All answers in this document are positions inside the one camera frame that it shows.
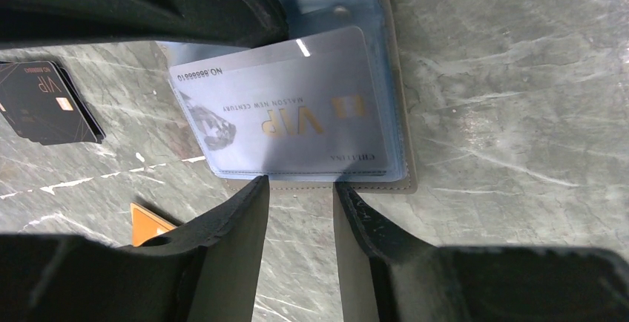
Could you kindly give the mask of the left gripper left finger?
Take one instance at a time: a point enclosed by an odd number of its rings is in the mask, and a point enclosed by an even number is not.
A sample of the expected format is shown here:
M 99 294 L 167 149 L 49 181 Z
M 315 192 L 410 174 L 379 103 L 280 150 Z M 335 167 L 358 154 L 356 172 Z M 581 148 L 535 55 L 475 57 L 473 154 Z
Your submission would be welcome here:
M 141 246 L 1 236 L 3 321 L 250 321 L 269 179 Z

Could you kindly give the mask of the black credit card stack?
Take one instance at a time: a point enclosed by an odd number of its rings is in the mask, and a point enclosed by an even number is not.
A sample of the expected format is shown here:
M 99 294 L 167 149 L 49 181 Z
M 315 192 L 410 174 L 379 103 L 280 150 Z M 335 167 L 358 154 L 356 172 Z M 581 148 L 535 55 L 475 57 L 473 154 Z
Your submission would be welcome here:
M 41 145 L 105 138 L 68 72 L 51 61 L 1 63 L 1 115 L 19 137 Z

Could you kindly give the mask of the silver card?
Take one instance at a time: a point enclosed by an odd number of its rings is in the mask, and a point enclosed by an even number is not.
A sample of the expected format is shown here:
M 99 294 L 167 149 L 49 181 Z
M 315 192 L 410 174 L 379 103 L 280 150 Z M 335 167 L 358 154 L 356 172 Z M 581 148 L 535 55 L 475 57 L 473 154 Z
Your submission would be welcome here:
M 392 161 L 356 26 L 175 65 L 171 84 L 222 177 L 383 175 Z

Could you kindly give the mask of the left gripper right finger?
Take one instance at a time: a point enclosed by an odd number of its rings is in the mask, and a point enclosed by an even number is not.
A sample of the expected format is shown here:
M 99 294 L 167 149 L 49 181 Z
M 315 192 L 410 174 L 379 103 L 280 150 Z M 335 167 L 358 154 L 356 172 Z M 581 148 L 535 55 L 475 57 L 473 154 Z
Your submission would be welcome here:
M 333 189 L 345 321 L 626 321 L 628 263 L 607 249 L 434 246 Z

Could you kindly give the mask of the grey card holder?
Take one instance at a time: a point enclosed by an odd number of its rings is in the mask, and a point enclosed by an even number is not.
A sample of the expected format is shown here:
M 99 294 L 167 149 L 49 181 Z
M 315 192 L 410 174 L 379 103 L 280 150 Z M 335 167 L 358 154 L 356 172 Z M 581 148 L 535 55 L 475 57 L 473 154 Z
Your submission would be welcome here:
M 212 171 L 237 191 L 349 183 L 417 189 L 390 0 L 280 0 L 287 40 L 163 42 L 169 82 Z

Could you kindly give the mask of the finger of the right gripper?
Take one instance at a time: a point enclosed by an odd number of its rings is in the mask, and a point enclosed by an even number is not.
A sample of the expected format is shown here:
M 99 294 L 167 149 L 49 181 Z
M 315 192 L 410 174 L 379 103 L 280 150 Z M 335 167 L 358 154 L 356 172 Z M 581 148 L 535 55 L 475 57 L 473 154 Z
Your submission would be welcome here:
M 259 47 L 286 40 L 279 0 L 1 0 L 1 48 L 136 40 Z

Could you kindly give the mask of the gold credit card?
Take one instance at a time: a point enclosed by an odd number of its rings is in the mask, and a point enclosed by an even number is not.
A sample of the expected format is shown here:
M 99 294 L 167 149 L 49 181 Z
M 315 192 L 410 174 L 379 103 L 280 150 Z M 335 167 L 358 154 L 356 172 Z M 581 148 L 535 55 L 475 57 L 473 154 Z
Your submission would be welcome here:
M 130 213 L 131 245 L 135 247 L 177 227 L 156 212 L 135 202 L 130 204 Z

